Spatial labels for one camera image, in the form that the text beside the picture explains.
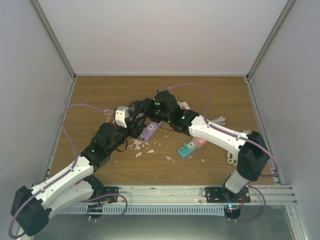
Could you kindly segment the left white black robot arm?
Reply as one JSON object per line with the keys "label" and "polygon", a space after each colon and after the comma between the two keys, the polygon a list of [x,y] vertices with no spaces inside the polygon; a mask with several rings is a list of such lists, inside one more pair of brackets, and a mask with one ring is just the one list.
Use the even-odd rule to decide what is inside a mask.
{"label": "left white black robot arm", "polygon": [[124,122],[103,123],[89,145],[60,172],[31,188],[23,185],[16,192],[10,214],[27,236],[39,233],[61,210],[78,202],[98,202],[103,197],[103,183],[93,174],[102,168],[111,154],[137,138],[145,127],[145,117]]}

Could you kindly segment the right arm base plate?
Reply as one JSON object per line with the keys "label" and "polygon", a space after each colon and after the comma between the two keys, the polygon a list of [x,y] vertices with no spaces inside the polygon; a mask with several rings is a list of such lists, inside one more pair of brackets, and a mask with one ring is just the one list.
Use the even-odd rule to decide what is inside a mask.
{"label": "right arm base plate", "polygon": [[205,187],[200,194],[207,203],[223,205],[224,216],[228,220],[237,220],[241,215],[244,204],[251,202],[249,189],[244,187],[240,192],[233,193],[224,186]]}

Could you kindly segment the pink cube socket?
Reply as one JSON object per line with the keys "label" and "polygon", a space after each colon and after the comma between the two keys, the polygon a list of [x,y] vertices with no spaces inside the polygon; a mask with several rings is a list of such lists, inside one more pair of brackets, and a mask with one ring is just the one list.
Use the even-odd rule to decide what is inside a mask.
{"label": "pink cube socket", "polygon": [[192,141],[199,149],[207,144],[207,140],[199,137],[193,137]]}

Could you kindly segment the black charger plug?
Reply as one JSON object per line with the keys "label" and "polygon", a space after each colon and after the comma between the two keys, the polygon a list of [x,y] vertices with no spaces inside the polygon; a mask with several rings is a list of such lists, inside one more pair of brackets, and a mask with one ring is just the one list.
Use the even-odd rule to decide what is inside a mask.
{"label": "black charger plug", "polygon": [[140,106],[141,101],[137,100],[129,104],[129,114],[130,115],[138,115],[141,113],[141,106]]}

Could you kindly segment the teal power strip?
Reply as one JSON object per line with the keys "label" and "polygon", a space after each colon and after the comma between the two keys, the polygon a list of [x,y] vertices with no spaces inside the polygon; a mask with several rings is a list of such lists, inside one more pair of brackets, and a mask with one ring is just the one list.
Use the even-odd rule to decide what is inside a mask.
{"label": "teal power strip", "polygon": [[198,146],[196,143],[191,140],[190,142],[186,143],[182,147],[180,147],[177,151],[178,155],[182,158],[185,159],[187,158],[190,154],[195,152],[198,149]]}

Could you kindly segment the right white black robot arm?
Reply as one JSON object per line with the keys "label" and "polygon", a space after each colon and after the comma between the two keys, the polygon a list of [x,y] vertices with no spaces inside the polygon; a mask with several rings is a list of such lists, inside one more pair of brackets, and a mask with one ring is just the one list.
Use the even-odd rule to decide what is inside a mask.
{"label": "right white black robot arm", "polygon": [[270,159],[260,133],[233,131],[207,120],[198,112],[181,109],[168,91],[158,92],[154,98],[145,98],[134,106],[151,121],[166,122],[174,131],[204,139],[236,157],[236,170],[221,187],[221,196],[228,203],[234,202],[249,182],[258,180]]}

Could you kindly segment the white cube socket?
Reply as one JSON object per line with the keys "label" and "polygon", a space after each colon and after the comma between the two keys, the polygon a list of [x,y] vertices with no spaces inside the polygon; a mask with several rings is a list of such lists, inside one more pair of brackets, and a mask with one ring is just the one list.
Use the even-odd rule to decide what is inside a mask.
{"label": "white cube socket", "polygon": [[190,110],[189,105],[185,101],[183,102],[178,101],[177,103],[181,110]]}

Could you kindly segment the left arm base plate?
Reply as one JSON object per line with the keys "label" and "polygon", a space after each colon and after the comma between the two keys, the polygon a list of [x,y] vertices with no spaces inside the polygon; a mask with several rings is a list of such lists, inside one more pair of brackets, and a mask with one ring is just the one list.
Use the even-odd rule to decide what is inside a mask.
{"label": "left arm base plate", "polygon": [[[108,195],[108,194],[118,194],[119,188],[117,186],[104,186],[99,195],[94,195],[93,198]],[[105,196],[97,199],[97,203],[88,206],[88,216],[92,219],[98,219],[102,216],[104,206],[107,204],[113,204],[118,201],[118,197],[115,195]]]}

